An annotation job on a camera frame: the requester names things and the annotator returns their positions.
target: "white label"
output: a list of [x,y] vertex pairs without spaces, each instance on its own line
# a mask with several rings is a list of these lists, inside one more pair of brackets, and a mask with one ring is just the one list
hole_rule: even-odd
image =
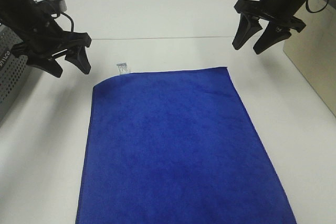
[[127,68],[127,64],[126,63],[119,63],[117,64],[118,68],[119,68],[119,72],[120,74],[126,74],[126,73],[130,73],[128,68]]
[[0,70],[2,70],[5,67],[6,63],[9,60],[10,55],[11,53],[8,47],[6,47],[5,51],[0,55]]

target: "towel tag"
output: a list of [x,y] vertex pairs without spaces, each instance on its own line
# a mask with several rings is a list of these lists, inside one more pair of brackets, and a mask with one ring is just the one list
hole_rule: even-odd
[[119,63],[117,64],[118,68],[119,68],[119,73],[120,74],[127,74],[130,73],[128,68],[127,68],[127,64],[126,63]]

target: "blue towel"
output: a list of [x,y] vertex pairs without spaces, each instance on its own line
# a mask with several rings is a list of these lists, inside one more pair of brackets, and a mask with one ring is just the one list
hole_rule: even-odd
[[76,224],[295,224],[226,68],[94,87]]

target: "white table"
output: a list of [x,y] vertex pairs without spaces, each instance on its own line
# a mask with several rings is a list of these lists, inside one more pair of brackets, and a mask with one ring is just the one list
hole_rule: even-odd
[[256,56],[257,38],[240,51],[232,39],[94,40],[88,76],[61,59],[60,79],[34,69],[0,126],[0,223],[74,223],[92,87],[122,62],[132,72],[227,66],[298,224],[336,223],[336,118],[282,44]]

